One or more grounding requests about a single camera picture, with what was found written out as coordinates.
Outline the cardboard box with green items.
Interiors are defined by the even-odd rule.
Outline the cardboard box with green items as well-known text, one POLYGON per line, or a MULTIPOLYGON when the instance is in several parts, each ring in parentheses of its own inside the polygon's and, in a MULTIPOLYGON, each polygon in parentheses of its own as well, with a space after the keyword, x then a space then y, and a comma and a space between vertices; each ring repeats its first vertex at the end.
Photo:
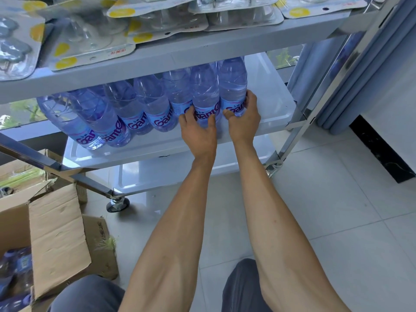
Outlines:
POLYGON ((34 199, 71 184, 57 175, 45 172, 20 160, 11 161, 0 166, 0 189, 8 188, 7 194, 18 193, 44 182, 48 182, 48 185, 41 189, 34 196, 34 199))

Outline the person's right forearm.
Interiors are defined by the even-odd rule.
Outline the person's right forearm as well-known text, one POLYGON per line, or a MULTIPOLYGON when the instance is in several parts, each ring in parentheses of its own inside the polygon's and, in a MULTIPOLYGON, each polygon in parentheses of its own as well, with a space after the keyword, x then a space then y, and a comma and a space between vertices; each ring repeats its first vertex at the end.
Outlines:
POLYGON ((247 228, 265 302, 273 312, 351 312, 275 189, 252 143, 234 143, 247 228))

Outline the row of water bottles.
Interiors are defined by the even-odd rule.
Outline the row of water bottles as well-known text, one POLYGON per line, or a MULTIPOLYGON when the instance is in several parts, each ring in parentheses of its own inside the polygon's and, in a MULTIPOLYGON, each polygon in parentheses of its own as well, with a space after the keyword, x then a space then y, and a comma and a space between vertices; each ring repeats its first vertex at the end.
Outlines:
POLYGON ((36 102, 52 124, 86 150, 102 146, 126 146, 135 135, 153 129, 169 132, 178 123, 179 110, 167 99, 162 77, 140 78, 99 84, 49 94, 36 102))

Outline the wrapped pack of bottles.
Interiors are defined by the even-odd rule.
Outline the wrapped pack of bottles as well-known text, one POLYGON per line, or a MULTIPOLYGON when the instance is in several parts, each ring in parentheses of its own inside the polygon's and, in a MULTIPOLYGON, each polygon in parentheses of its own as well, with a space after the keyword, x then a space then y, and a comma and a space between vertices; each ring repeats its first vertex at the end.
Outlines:
POLYGON ((29 306, 33 285, 31 247, 6 251, 0 258, 0 312, 19 312, 29 306))

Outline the white trolley tray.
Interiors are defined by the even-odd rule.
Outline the white trolley tray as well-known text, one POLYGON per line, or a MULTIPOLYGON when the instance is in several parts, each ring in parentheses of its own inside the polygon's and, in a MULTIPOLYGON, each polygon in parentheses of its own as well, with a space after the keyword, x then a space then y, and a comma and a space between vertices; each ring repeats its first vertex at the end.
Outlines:
MULTIPOLYGON (((284 130, 292 120, 296 105, 277 70, 265 52, 245 56, 245 65, 247 88, 257 96, 257 108, 261 116, 255 135, 284 130)), ((146 135, 135 136, 120 148, 103 146, 89 151, 69 139, 62 163, 70 168, 101 169, 188 150, 177 125, 169 132, 152 130, 146 135)))
MULTIPOLYGON (((180 183, 191 169, 194 157, 190 151, 166 157, 119 165, 114 174, 113 190, 132 195, 166 185, 180 183)), ((237 157, 232 142, 217 146, 211 176, 238 172, 237 157)))

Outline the person's right leg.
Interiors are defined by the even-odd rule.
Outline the person's right leg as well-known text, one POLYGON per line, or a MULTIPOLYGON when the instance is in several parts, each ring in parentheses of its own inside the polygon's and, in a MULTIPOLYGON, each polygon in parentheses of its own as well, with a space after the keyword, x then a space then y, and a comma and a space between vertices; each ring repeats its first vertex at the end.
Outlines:
POLYGON ((239 261, 223 289, 221 312, 273 312, 263 299, 254 259, 239 261))

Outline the steel trolley frame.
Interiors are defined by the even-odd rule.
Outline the steel trolley frame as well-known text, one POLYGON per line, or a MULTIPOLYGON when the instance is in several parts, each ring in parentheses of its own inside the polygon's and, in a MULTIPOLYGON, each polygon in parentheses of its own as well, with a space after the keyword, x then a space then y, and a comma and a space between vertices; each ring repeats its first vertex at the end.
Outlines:
MULTIPOLYGON (((362 9, 365 13, 367 13, 367 11, 374 13, 374 18, 371 20, 368 29, 365 30, 363 40, 359 42, 358 48, 354 50, 354 52, 357 52, 358 56, 361 54, 359 50, 363 51, 365 47, 370 43, 370 41, 372 41, 377 31, 379 31, 380 27, 390 16, 391 11, 400 1, 401 0, 385 0, 385 2, 383 2, 382 4, 378 4, 374 0, 371 0, 368 6, 365 9, 362 9)), ((319 112, 319 107, 321 107, 324 103, 325 102, 323 101, 323 99, 321 99, 320 102, 318 102, 318 104, 314 108, 314 110, 311 110, 309 113, 306 113, 306 115, 304 115, 302 110, 299 108, 299 105, 295 103, 296 109, 292 116, 292 120, 289 122, 289 124, 285 127, 284 130, 293 130, 297 133, 297 137, 295 137, 293 141, 290 141, 290 145, 288 146, 285 152, 283 150, 279 153, 277 153, 276 151, 273 152, 271 157, 269 157, 268 160, 264 163, 264 166, 266 166, 267 164, 276 163, 278 161, 283 162, 285 160, 285 157, 289 154, 299 137, 304 133, 304 131, 307 130, 309 125, 312 123, 313 114, 317 114, 319 112)), ((70 182, 79 183, 86 189, 99 193, 108 198, 124 197, 128 195, 126 193, 115 192, 113 189, 101 185, 97 181, 94 181, 91 178, 82 175, 82 173, 84 172, 94 171, 97 170, 97 168, 67 167, 63 165, 62 162, 55 161, 52 158, 49 158, 48 156, 43 155, 40 152, 24 145, 23 143, 14 140, 11 137, 11 133, 7 133, 5 135, 4 132, 6 131, 0 131, 1 153, 4 153, 5 155, 28 163, 34 167, 43 169, 46 172, 59 176, 60 178, 67 179, 70 182)))

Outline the person's leg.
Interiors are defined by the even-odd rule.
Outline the person's leg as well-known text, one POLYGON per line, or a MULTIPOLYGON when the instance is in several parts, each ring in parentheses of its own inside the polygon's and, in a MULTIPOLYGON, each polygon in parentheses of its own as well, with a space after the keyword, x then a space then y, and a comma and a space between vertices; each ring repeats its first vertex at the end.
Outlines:
POLYGON ((118 312, 125 290, 98 275, 88 275, 67 286, 47 312, 118 312))
POLYGON ((273 312, 263 299, 254 259, 239 261, 223 289, 221 312, 273 312))

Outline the clear water bottle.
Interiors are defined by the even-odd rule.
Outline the clear water bottle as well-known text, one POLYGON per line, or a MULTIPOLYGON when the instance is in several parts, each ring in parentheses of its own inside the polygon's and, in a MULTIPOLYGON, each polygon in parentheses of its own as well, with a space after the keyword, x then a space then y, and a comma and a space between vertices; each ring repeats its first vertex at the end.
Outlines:
POLYGON ((206 128, 210 115, 215 115, 218 121, 221 101, 216 65, 205 63, 191 67, 190 90, 198 124, 206 128))
POLYGON ((245 112, 247 70, 243 57, 223 61, 219 71, 221 109, 230 110, 236 116, 245 112))

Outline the person's left forearm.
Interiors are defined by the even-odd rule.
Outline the person's left forearm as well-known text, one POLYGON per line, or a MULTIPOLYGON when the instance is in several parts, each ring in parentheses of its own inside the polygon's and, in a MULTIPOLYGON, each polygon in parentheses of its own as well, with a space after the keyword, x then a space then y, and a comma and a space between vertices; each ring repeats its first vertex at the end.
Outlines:
POLYGON ((195 157, 133 269, 118 312, 190 311, 214 160, 212 153, 195 157))

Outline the person's left hand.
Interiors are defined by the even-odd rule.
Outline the person's left hand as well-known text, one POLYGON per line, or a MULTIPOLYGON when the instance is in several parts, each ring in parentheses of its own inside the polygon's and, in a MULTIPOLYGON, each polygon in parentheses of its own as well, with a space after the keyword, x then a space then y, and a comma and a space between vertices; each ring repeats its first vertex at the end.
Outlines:
POLYGON ((217 130, 200 126, 195 118, 194 106, 179 116, 182 139, 197 161, 212 167, 216 158, 217 130))

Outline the grey trolley shelf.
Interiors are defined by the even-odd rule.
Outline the grey trolley shelf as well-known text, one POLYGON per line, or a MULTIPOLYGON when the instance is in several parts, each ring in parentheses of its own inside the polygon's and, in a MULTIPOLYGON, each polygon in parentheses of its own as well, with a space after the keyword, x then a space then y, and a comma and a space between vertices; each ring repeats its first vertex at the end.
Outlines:
POLYGON ((367 30, 373 18, 362 9, 340 11, 279 25, 181 33, 123 57, 57 72, 43 63, 26 79, 0 82, 0 104, 352 34, 367 30))

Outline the blue curtain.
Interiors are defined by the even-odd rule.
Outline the blue curtain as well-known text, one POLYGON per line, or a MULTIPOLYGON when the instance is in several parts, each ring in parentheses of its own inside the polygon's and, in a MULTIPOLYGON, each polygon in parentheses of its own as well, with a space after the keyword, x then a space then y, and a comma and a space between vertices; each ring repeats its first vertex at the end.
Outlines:
MULTIPOLYGON (((363 35, 363 32, 353 34, 342 50, 341 45, 347 36, 304 46, 288 82, 288 90, 299 106, 304 107, 313 95, 331 65, 330 58, 341 52, 335 67, 330 69, 333 79, 363 35)), ((416 52, 416 0, 402 0, 355 68, 322 108, 316 118, 317 125, 333 135, 343 132, 363 111, 376 103, 377 94, 387 84, 399 79, 400 67, 413 52, 416 52)))

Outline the open cardboard box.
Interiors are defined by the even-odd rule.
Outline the open cardboard box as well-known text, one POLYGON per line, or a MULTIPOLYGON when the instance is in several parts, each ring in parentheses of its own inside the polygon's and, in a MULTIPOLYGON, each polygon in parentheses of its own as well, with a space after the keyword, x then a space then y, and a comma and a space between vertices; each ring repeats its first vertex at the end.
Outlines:
POLYGON ((53 299, 82 277, 113 281, 119 275, 105 219, 82 213, 85 195, 76 185, 34 199, 46 184, 0 198, 0 258, 11 249, 32 249, 32 301, 19 312, 47 312, 53 299))

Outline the pile of blister packs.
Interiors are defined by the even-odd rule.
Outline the pile of blister packs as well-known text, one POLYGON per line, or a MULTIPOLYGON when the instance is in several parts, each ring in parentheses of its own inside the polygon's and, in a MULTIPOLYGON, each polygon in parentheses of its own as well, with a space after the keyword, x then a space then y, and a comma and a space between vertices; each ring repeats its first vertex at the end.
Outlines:
POLYGON ((140 43, 192 31, 277 25, 366 7, 366 0, 0 0, 0 82, 31 76, 60 22, 49 68, 128 55, 140 43))

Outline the black caster wheel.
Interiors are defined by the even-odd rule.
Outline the black caster wheel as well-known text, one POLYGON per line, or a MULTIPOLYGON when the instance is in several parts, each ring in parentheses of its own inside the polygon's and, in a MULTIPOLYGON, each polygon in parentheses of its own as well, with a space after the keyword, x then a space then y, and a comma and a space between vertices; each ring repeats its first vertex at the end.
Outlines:
POLYGON ((108 213, 118 213, 130 206, 130 201, 126 197, 110 199, 106 209, 108 213))
POLYGON ((281 161, 275 162, 275 163, 273 163, 273 164, 267 164, 267 165, 265 166, 265 170, 266 170, 266 173, 267 173, 267 175, 268 175, 268 178, 272 178, 272 177, 273 177, 273 175, 274 175, 276 172, 278 172, 278 170, 279 170, 282 166, 283 166, 283 162, 281 162, 281 161))

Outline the black baseboard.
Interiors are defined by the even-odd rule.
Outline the black baseboard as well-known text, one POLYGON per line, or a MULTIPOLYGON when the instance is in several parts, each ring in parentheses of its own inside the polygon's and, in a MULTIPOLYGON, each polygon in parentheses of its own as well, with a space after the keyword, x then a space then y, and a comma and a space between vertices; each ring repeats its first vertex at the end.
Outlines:
POLYGON ((397 183, 416 178, 416 173, 361 115, 349 127, 397 183))

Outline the person's left leg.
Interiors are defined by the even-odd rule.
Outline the person's left leg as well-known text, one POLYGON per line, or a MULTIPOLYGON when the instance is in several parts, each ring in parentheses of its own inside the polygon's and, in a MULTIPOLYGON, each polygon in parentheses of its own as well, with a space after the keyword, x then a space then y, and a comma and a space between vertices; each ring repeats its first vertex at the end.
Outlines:
POLYGON ((98 275, 88 275, 67 286, 47 312, 118 312, 125 290, 98 275))

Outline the person's right hand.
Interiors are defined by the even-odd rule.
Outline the person's right hand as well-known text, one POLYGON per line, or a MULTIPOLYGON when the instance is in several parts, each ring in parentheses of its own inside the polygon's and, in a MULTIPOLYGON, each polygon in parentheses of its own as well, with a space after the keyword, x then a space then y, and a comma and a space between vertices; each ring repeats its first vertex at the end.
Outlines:
POLYGON ((243 147, 253 147, 254 136, 261 120, 257 108, 257 96, 251 90, 246 91, 245 104, 244 114, 235 115, 235 121, 228 122, 229 134, 236 150, 243 147))

